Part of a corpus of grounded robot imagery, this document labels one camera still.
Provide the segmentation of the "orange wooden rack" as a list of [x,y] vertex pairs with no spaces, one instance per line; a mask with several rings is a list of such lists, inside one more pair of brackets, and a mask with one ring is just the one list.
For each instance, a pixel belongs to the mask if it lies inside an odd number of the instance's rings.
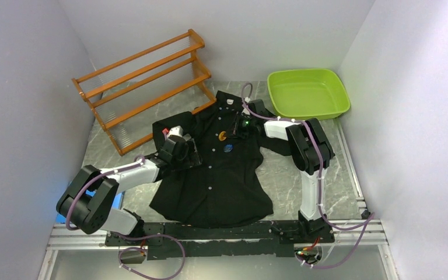
[[204,39],[193,29],[73,78],[100,128],[120,156],[152,139],[157,109],[193,114],[216,102],[206,86],[211,71],[198,56]]

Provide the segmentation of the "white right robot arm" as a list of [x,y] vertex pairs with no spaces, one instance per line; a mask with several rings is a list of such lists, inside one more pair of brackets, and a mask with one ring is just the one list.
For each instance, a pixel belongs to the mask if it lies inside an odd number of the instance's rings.
[[323,214],[324,175],[335,157],[333,148],[316,118],[306,121],[282,117],[264,117],[262,100],[245,102],[221,138],[245,139],[253,133],[286,141],[302,180],[302,202],[297,233],[304,242],[312,242],[328,226]]

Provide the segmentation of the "orange round brooch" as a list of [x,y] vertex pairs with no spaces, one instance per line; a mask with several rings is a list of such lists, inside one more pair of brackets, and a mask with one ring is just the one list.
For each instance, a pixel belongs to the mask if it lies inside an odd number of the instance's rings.
[[219,135],[218,135],[218,139],[220,140],[220,141],[225,141],[226,140],[226,132],[225,131],[222,131]]

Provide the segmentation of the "blue round brooch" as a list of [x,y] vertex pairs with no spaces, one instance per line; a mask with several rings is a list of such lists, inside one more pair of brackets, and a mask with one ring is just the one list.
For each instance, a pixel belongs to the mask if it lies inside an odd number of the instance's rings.
[[233,150],[233,145],[232,145],[232,144],[227,144],[227,145],[225,145],[224,148],[223,148],[223,151],[224,151],[225,153],[229,153],[229,152],[231,152],[232,150]]

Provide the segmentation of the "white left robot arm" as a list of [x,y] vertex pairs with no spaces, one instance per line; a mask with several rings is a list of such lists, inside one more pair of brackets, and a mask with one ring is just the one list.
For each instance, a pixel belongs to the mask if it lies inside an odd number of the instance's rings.
[[145,235],[145,222],[133,211],[113,208],[116,196],[201,163],[194,139],[173,128],[155,153],[138,156],[130,164],[108,169],[83,166],[58,200],[56,210],[65,218],[68,230],[88,235],[105,230],[136,245]]

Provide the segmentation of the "black button shirt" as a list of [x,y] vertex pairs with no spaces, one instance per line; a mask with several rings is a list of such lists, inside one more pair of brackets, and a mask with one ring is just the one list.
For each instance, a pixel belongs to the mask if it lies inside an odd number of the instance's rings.
[[[153,210],[168,220],[199,228],[244,226],[273,214],[273,203],[256,174],[264,160],[261,148],[289,156],[289,145],[262,134],[220,141],[218,135],[242,109],[241,98],[218,91],[216,102],[197,114],[186,111],[153,123],[156,148],[162,146],[162,131],[179,125],[194,139],[202,157],[200,166],[161,181],[150,203]],[[233,145],[229,153],[223,151],[227,144]]]

